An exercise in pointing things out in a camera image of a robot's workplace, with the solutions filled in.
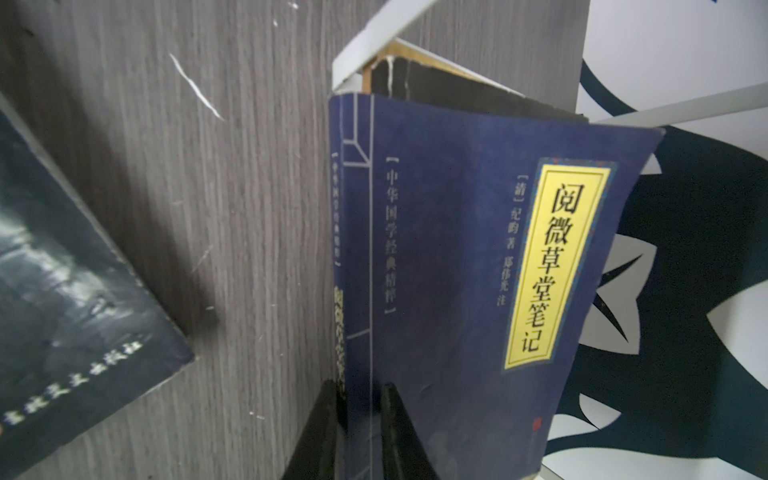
scratch on table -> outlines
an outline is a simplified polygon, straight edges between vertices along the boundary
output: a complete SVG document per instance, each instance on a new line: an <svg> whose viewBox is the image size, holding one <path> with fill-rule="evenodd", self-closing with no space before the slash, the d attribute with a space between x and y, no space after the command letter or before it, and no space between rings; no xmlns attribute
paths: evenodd
<svg viewBox="0 0 768 480"><path fill-rule="evenodd" d="M186 80L187 83L190 85L190 87L192 87L192 91L194 91L195 95L197 95L200 101L203 102L203 105L208 107L214 113L214 115L216 115L217 118L219 118L220 120L224 120L221 117L221 115L219 115L219 112L216 110L216 108L208 101L207 98L205 98L205 96L203 95L203 92L200 91L197 84L195 84L195 82L191 78L189 78L189 76L187 76L186 73L184 73L184 69L181 67L181 64L176 59L176 57L174 57L174 54L172 53L168 53L168 54L170 55L170 59L174 61L174 65L176 65L176 69L179 71L179 74L181 74L184 80Z"/></svg>
<svg viewBox="0 0 768 480"><path fill-rule="evenodd" d="M206 258L208 258L208 255L210 255L210 251L211 251L211 250L213 250L213 249L214 249L214 246L213 246L213 245L209 245L209 246L208 246L208 248L205 250L205 252L203 252L203 256L202 256L202 257L200 257L200 259L197 261L197 263L195 263L195 266L194 266L194 268L192 269L192 271L191 271L190 273L194 273L194 272L195 272L195 270L197 270L198 268L200 268L200 265L202 265L202 264L203 264L203 261L204 261Z"/></svg>

blue book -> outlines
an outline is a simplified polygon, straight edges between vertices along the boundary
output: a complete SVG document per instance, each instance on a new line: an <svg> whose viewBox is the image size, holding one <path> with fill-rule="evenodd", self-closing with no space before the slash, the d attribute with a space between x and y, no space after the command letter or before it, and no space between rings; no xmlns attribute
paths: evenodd
<svg viewBox="0 0 768 480"><path fill-rule="evenodd" d="M391 97L329 102L341 478L383 478L390 383L442 480L526 478L663 132Z"/></svg>

